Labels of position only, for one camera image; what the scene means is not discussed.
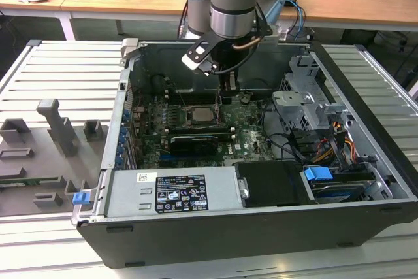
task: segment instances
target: sticker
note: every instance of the sticker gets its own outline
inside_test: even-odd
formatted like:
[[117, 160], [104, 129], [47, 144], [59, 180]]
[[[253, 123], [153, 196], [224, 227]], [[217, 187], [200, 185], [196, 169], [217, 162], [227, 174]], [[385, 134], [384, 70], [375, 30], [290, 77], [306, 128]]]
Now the sticker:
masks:
[[155, 211], [190, 212], [208, 210], [204, 176], [155, 176]]
[[137, 173], [137, 182], [155, 182], [158, 173], [156, 172], [141, 172]]

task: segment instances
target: blue cable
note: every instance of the blue cable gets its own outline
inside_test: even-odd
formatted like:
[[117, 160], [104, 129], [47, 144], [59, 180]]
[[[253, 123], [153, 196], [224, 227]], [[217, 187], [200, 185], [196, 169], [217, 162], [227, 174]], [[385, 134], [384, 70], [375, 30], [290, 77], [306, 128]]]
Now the blue cable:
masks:
[[292, 0], [287, 0], [288, 2], [290, 2], [297, 10], [300, 16], [300, 20], [299, 20], [299, 29], [298, 29], [298, 33], [295, 36], [295, 40], [298, 38], [298, 35], [302, 29], [302, 25], [303, 25], [303, 15], [302, 15], [302, 11], [300, 10], [300, 7], [294, 3]]

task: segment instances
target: motherboard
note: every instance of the motherboard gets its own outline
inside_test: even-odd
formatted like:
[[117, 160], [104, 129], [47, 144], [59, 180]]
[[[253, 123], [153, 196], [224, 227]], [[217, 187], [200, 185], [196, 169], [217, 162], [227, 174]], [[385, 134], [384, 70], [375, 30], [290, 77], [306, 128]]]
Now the motherboard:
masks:
[[133, 126], [139, 169], [230, 166], [273, 160], [250, 93], [138, 95]]

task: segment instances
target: blue drive latch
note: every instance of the blue drive latch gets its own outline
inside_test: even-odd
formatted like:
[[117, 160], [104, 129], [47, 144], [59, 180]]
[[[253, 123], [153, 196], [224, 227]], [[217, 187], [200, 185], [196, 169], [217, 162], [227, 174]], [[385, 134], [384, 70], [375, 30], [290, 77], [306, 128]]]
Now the blue drive latch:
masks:
[[77, 192], [72, 197], [73, 205], [88, 205], [90, 204], [91, 192]]
[[332, 180], [334, 178], [328, 167], [308, 167], [304, 172], [308, 180]]

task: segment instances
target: floor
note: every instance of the floor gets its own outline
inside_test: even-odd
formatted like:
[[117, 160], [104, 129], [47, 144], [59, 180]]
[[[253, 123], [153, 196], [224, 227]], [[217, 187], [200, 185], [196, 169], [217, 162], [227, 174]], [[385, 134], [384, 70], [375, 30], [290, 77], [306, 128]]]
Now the floor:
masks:
[[[121, 41], [125, 37], [140, 39], [175, 39], [176, 22], [137, 22], [123, 21], [125, 35], [116, 33], [113, 20], [74, 20], [74, 30], [81, 41]], [[341, 29], [306, 29], [313, 33], [315, 39], [324, 44], [338, 44], [342, 38]], [[373, 38], [369, 31], [359, 31], [350, 34], [348, 41], [352, 44], [364, 44]], [[404, 51], [399, 49], [402, 36], [393, 32], [379, 32], [367, 45], [368, 51], [391, 74], [395, 73], [404, 58], [418, 43], [418, 33], [405, 33], [408, 39]], [[64, 40], [61, 26], [55, 18], [14, 17], [4, 20], [0, 28], [0, 76], [3, 76], [12, 65], [18, 54], [29, 39]], [[418, 65], [418, 49], [404, 64], [397, 79], [401, 82], [406, 73]]]

